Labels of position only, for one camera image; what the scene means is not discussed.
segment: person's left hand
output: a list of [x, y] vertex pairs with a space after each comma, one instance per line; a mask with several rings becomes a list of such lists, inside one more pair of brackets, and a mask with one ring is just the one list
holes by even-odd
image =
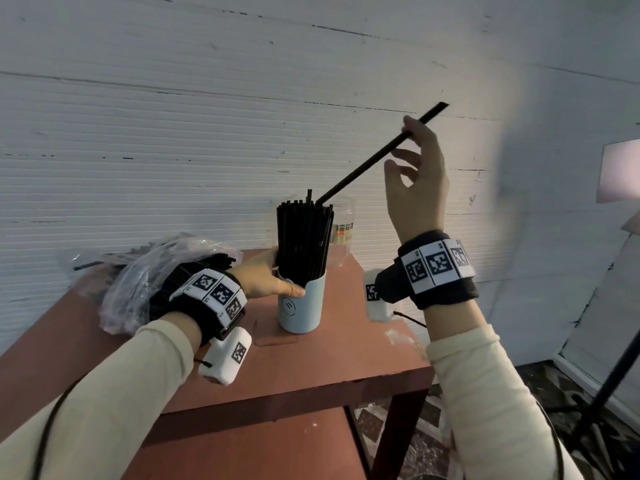
[[272, 274], [277, 255], [276, 246], [228, 270], [228, 273], [240, 281], [247, 298], [261, 298], [272, 294], [300, 298], [305, 295], [301, 286], [279, 280]]

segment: long-sleeve shirt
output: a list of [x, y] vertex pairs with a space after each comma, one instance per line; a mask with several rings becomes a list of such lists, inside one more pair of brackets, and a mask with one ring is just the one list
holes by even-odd
[[[550, 429], [491, 325], [428, 346], [468, 480], [557, 478]], [[42, 480], [117, 480], [193, 367], [183, 332], [155, 321], [83, 379], [60, 408]], [[56, 401], [0, 445], [0, 480], [29, 478]], [[582, 476], [563, 448], [564, 478]]]

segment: clear plastic container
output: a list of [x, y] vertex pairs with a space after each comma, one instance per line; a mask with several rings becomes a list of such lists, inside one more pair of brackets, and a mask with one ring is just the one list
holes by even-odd
[[[300, 200], [299, 195], [274, 198], [271, 200], [271, 245], [278, 245], [278, 222], [276, 220], [276, 209], [282, 202], [288, 200]], [[327, 268], [340, 267], [351, 252], [351, 241], [353, 238], [353, 223], [355, 222], [355, 199], [352, 197], [334, 197], [328, 204], [333, 204], [333, 228], [331, 230], [331, 242], [329, 244], [329, 254], [326, 258]]]

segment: person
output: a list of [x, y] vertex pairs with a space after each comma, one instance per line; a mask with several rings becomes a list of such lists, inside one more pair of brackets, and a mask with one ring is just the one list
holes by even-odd
[[[387, 208], [401, 243], [444, 230], [449, 187], [436, 135], [404, 117], [420, 154], [395, 150], [385, 162]], [[407, 187], [402, 175], [412, 181]], [[272, 275], [277, 249], [232, 268], [247, 298], [302, 296], [297, 285]], [[535, 399], [524, 386], [474, 299], [424, 310], [431, 343], [427, 352], [440, 386], [456, 447], [468, 480], [558, 478], [556, 444]], [[43, 480], [119, 479], [167, 402], [193, 368], [201, 342], [197, 323], [171, 312], [135, 336], [92, 370], [56, 416], [42, 470]], [[36, 448], [53, 401], [0, 445], [0, 479], [31, 475]], [[582, 476], [561, 448], [563, 476]]]

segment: light blue cup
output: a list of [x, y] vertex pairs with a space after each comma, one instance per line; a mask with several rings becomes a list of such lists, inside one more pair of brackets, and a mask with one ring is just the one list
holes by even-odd
[[324, 298], [324, 278], [309, 281], [302, 298], [278, 297], [278, 322], [284, 330], [292, 333], [308, 333], [320, 325], [322, 301]]

